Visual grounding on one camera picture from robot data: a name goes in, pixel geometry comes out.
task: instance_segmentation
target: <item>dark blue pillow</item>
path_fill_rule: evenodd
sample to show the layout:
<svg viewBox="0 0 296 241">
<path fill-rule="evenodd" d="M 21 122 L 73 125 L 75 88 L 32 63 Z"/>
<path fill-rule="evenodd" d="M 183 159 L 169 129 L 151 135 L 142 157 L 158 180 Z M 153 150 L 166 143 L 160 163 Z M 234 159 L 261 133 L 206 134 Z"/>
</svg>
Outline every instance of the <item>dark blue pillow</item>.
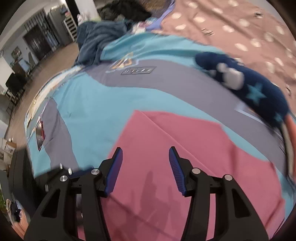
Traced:
<svg viewBox="0 0 296 241">
<path fill-rule="evenodd" d="M 210 52 L 195 56 L 196 63 L 245 102 L 270 126 L 280 127 L 289 112 L 288 103 L 279 87 L 258 72 L 225 54 Z"/>
</svg>

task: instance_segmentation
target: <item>refrigerator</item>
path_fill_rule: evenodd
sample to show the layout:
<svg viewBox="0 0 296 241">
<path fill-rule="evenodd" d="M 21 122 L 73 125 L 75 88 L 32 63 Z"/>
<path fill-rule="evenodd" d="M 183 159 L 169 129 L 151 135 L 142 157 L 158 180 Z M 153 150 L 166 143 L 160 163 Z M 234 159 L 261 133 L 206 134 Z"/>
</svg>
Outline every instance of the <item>refrigerator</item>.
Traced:
<svg viewBox="0 0 296 241">
<path fill-rule="evenodd" d="M 57 6 L 51 9 L 47 14 L 48 22 L 54 30 L 60 44 L 63 46 L 73 42 L 64 25 L 63 21 L 65 18 L 65 5 Z"/>
</svg>

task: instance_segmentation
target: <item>gray fabric stripe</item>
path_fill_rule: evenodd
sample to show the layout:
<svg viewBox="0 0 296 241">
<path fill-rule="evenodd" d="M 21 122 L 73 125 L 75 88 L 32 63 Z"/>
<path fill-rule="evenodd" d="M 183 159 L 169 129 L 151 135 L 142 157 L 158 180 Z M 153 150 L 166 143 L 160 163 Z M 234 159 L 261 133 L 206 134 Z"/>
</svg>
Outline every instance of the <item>gray fabric stripe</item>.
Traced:
<svg viewBox="0 0 296 241">
<path fill-rule="evenodd" d="M 203 72 L 169 61 L 142 60 L 135 67 L 156 66 L 152 73 L 121 75 L 123 69 L 106 73 L 110 65 L 102 63 L 86 72 L 106 86 L 153 88 L 176 96 L 235 131 L 285 174 L 280 138 L 262 123 L 236 111 L 241 101 Z"/>
<path fill-rule="evenodd" d="M 50 158 L 51 169 L 59 166 L 78 170 L 78 163 L 72 149 L 72 140 L 68 128 L 57 109 L 57 103 L 50 99 L 42 114 L 45 133 L 44 149 Z"/>
</svg>

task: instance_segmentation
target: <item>bed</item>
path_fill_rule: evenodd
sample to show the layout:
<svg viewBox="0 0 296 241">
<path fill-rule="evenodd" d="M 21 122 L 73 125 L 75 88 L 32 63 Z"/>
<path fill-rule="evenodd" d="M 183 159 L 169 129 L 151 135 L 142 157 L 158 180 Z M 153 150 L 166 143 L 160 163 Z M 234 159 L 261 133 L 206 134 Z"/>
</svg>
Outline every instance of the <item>bed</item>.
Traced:
<svg viewBox="0 0 296 241">
<path fill-rule="evenodd" d="M 111 239 L 180 240 L 190 200 L 176 189 L 168 162 L 175 146 L 207 174 L 231 174 L 272 238 L 295 204 L 282 135 L 194 56 L 227 53 L 278 85 L 294 110 L 294 38 L 265 1 L 259 7 L 245 0 L 174 4 L 161 29 L 122 36 L 104 47 L 100 65 L 75 66 L 39 91 L 25 119 L 34 175 L 60 163 L 73 171 L 98 167 L 119 146 L 122 167 L 102 201 Z M 214 206 L 211 199 L 207 239 Z"/>
</svg>

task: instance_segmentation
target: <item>pink polka dot sheet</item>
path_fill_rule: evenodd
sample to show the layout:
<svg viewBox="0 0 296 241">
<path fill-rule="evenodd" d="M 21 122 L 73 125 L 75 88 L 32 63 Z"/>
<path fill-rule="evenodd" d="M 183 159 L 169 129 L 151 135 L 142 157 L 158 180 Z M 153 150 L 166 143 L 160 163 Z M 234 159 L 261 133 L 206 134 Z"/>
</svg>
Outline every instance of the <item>pink polka dot sheet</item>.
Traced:
<svg viewBox="0 0 296 241">
<path fill-rule="evenodd" d="M 246 0 L 176 0 L 167 35 L 213 45 L 280 87 L 296 113 L 296 41 L 288 27 Z"/>
</svg>

